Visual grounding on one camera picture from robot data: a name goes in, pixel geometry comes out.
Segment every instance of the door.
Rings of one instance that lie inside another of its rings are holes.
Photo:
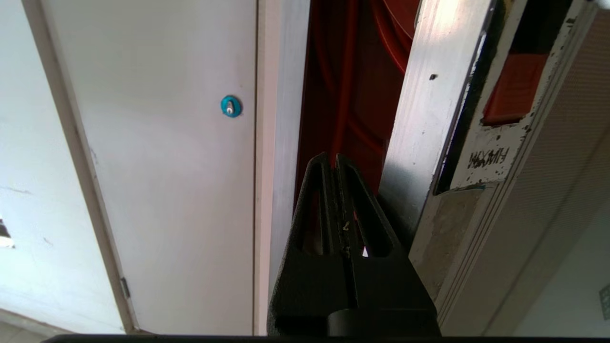
[[[256,2],[43,5],[137,325],[251,334]]]

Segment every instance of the chipped paint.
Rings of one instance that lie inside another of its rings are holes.
[[[559,30],[540,77],[541,82],[536,90],[531,112],[518,123],[484,126],[482,124],[484,108],[500,77],[508,48],[512,43],[512,36],[507,34],[505,37],[503,32],[503,37],[498,44],[498,53],[492,62],[492,68],[481,93],[481,99],[475,110],[450,189],[462,189],[474,184],[502,181],[507,177],[525,137],[533,130],[534,125],[543,120],[541,118],[534,122],[542,98],[563,57],[562,50],[572,31],[576,14],[580,12],[583,3],[584,1],[575,1],[566,15],[567,19],[564,20]],[[515,17],[518,15],[520,18],[520,14],[511,13],[511,16],[513,15]]]

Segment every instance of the wall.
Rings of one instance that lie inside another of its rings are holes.
[[[610,337],[600,289],[610,284],[610,198],[515,330],[516,336]]]
[[[0,3],[0,308],[121,333],[81,188],[21,1]]]

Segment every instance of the floor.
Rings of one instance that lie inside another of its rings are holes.
[[[39,343],[48,337],[0,322],[0,343]]]

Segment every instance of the metal frame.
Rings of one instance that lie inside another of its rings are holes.
[[[379,186],[411,236],[442,165],[494,3],[420,3]]]
[[[270,291],[278,276],[290,234],[295,201],[296,158],[301,127],[309,4],[309,0],[282,0],[281,4],[281,38],[273,151]]]

